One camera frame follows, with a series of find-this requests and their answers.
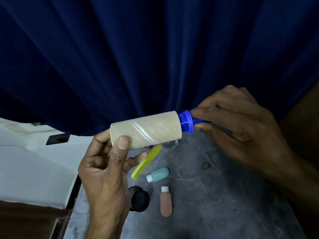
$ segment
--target gray tabletop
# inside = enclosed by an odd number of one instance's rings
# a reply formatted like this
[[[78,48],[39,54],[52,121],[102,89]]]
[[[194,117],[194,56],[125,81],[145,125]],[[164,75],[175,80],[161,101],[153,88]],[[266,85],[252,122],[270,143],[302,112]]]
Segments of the gray tabletop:
[[[146,175],[162,167],[170,175],[147,183]],[[178,146],[162,150],[137,180],[132,172],[129,186],[141,186],[151,201],[144,212],[129,213],[121,239],[306,238],[280,191],[227,158],[201,132],[183,134]],[[172,194],[173,213],[167,218],[160,213],[161,186]],[[88,213],[81,189],[64,239],[84,237]]]

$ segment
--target hand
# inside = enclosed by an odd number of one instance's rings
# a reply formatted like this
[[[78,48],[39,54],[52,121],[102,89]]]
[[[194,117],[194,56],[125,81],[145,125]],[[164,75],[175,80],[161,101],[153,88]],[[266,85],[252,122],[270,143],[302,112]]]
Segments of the hand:
[[[112,147],[110,131],[106,130],[93,138],[80,163],[78,173],[90,204],[86,238],[121,235],[130,210],[127,172],[147,156],[144,151],[126,160],[129,147],[130,138],[126,136],[120,137]]]
[[[226,86],[192,110],[195,118],[212,121],[195,127],[207,133],[229,157],[272,181],[285,182],[300,172],[272,115],[245,88]],[[232,131],[228,136],[218,126]]]

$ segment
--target pink bottle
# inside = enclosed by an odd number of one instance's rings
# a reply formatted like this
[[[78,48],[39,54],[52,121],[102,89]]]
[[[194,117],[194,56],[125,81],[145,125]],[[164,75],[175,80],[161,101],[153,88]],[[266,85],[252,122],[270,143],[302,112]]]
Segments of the pink bottle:
[[[172,196],[168,191],[168,186],[162,187],[162,192],[159,195],[160,211],[163,216],[168,217],[172,213]]]

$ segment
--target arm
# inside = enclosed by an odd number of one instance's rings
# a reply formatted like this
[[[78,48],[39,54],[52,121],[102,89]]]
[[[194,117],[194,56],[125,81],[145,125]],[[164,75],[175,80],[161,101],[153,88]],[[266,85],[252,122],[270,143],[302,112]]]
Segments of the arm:
[[[120,238],[130,209],[127,172],[147,156],[144,151],[126,160],[129,147],[130,138],[126,136],[112,147],[106,130],[93,138],[80,163],[78,173],[90,204],[85,239]]]
[[[319,212],[318,170],[291,150],[272,113],[261,107],[245,88],[226,86],[191,113],[214,123],[199,123],[195,127],[210,135],[229,158]],[[232,135],[216,125],[229,129]]]

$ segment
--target cardboard tube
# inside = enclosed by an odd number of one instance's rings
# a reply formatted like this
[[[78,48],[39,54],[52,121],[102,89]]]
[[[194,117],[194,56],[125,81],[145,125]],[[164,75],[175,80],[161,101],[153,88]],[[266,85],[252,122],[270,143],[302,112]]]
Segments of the cardboard tube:
[[[175,111],[116,122],[110,128],[111,142],[120,136],[132,138],[131,149],[181,139],[181,124]]]

